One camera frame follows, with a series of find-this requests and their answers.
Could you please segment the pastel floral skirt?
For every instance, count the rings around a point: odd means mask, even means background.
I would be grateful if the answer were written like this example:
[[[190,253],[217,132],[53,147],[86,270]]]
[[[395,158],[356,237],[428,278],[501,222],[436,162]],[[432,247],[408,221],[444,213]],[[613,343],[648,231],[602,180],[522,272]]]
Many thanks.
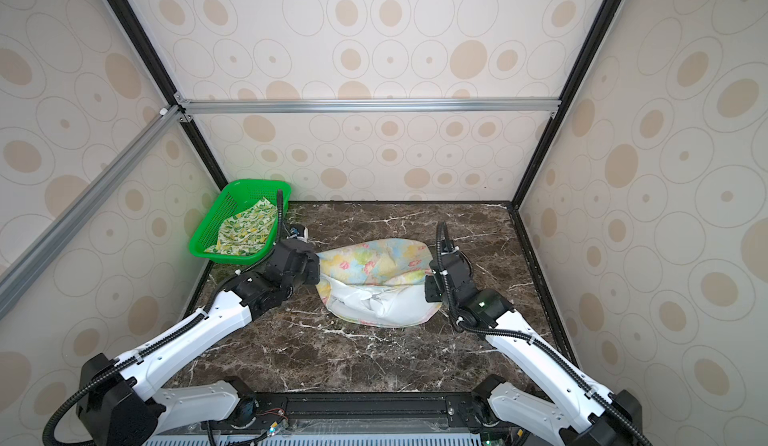
[[[382,328],[427,322],[441,302],[425,299],[433,259],[420,241],[387,238],[320,252],[318,295],[328,311],[356,324]]]

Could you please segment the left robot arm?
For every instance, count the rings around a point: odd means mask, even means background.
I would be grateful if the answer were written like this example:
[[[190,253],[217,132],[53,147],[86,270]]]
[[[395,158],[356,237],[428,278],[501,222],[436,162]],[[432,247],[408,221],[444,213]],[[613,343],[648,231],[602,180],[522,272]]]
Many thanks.
[[[279,307],[300,285],[316,285],[320,260],[301,236],[280,241],[266,262],[221,284],[209,303],[148,342],[81,367],[75,412],[93,445],[139,444],[170,412],[154,397],[179,370],[229,334]]]

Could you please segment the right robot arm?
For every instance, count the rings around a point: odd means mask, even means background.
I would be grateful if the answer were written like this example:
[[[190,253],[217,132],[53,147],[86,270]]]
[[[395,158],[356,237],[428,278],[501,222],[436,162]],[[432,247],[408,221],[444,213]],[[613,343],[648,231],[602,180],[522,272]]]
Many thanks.
[[[647,445],[642,407],[628,391],[612,392],[550,346],[504,296],[480,289],[466,255],[438,247],[427,299],[447,306],[456,330],[478,335],[515,363],[546,394],[526,393],[497,377],[475,391],[479,416],[513,423],[551,445]]]

